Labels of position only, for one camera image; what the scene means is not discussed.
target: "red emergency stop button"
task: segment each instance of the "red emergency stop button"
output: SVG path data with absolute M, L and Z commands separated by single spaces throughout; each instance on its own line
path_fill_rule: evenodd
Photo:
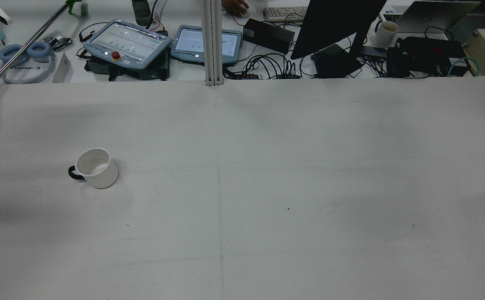
M 113 60 L 119 60 L 120 59 L 120 53 L 115 51 L 115 52 L 111 53 L 111 57 L 113 58 Z

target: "keyboard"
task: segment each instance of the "keyboard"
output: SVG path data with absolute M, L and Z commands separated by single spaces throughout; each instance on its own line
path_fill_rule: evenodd
M 302 22 L 307 6 L 266 7 L 263 9 L 265 21 L 271 23 Z
M 383 17 L 385 18 L 386 21 L 391 21 L 391 22 L 395 22 L 398 21 L 398 19 L 400 19 L 402 15 L 400 14 L 397 14 L 397 13 L 384 13 L 383 14 Z

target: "black monitor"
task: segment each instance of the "black monitor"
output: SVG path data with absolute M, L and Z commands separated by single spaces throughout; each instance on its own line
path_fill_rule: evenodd
M 311 56 L 320 78 L 342 78 L 361 67 L 357 57 L 387 0 L 311 0 L 290 56 Z M 355 34 L 348 51 L 333 45 Z

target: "laptop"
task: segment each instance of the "laptop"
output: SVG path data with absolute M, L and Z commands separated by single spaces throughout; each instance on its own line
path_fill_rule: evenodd
M 380 12 L 380 21 L 398 25 L 398 32 L 424 33 L 429 26 L 448 29 L 471 12 L 480 2 L 456 0 L 416 0 L 410 6 L 386 5 Z M 428 33 L 440 33 L 429 28 Z

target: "metal pole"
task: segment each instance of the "metal pole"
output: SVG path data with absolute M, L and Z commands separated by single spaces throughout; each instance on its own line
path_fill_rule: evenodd
M 6 70 L 8 70 L 10 66 L 18 59 L 18 57 L 20 57 L 20 55 L 25 53 L 26 49 L 29 48 L 29 46 L 31 46 L 31 44 L 33 44 L 38 38 L 40 38 L 43 35 L 43 33 L 46 31 L 46 29 L 48 29 L 48 27 L 50 27 L 50 25 L 54 23 L 54 21 L 65 10 L 67 10 L 68 7 L 69 7 L 68 2 L 65 3 L 63 6 L 61 6 L 61 8 L 59 8 L 59 10 L 56 13 L 54 13 L 54 15 L 52 15 L 52 17 L 50 17 L 50 19 L 48 19 L 48 21 L 46 21 L 46 23 L 42 25 L 42 27 L 39 30 L 37 30 L 37 32 L 29 40 L 27 40 L 24 46 L 22 46 L 22 48 L 18 50 L 18 52 L 13 57 L 11 57 L 11 59 L 7 63 L 4 64 L 4 66 L 0 69 L 0 78 L 2 77 L 4 72 L 6 72 Z
M 220 0 L 201 0 L 202 35 L 204 40 L 204 59 L 206 85 L 221 85 L 222 75 L 222 15 Z

